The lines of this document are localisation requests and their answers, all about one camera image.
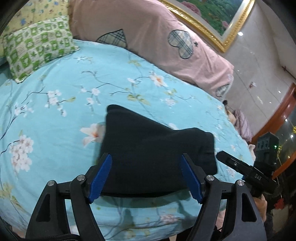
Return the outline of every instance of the bedsheet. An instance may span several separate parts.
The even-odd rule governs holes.
[[[106,107],[118,104],[173,129],[212,132],[215,151],[252,164],[223,105],[131,52],[76,41],[80,50],[44,65],[23,83],[0,72],[0,215],[25,230],[49,180],[71,181],[96,161]],[[241,175],[218,162],[216,177]],[[101,196],[91,205],[106,240],[160,240],[191,227],[200,205],[187,190],[158,198]],[[70,201],[66,208],[77,232]]]

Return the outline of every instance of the metal screw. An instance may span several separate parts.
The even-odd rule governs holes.
[[[50,181],[47,183],[47,185],[50,186],[50,187],[53,186],[53,185],[54,185],[54,180],[50,180]]]
[[[212,176],[212,175],[207,175],[207,179],[208,179],[209,181],[213,181],[215,178],[214,178],[214,176]]]
[[[238,181],[237,181],[237,184],[238,184],[239,186],[243,186],[243,185],[244,185],[244,181],[242,181],[242,180],[238,180]]]
[[[84,175],[79,175],[78,177],[77,177],[77,180],[78,181],[83,181],[85,179],[85,176]]]

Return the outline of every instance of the painting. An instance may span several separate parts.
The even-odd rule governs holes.
[[[226,52],[255,0],[160,0],[182,22]]]

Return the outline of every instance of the hand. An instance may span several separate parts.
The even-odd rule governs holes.
[[[265,197],[263,194],[261,195],[261,198],[253,197],[255,204],[259,210],[260,216],[262,218],[262,221],[266,221],[266,211],[267,211],[267,201],[265,200]]]

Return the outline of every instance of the blue gripper pad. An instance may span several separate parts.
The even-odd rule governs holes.
[[[91,182],[90,192],[88,196],[88,200],[90,203],[93,203],[93,201],[100,196],[101,191],[106,182],[106,179],[109,175],[111,166],[112,166],[112,157],[110,154],[108,154],[105,161],[101,165],[101,168],[98,170],[96,176]]]
[[[184,155],[182,155],[180,159],[180,168],[184,180],[187,184],[187,187],[189,187],[192,197],[196,199],[198,203],[201,204],[203,200],[201,184],[196,175],[194,174],[194,171],[190,167],[189,163],[186,161]]]

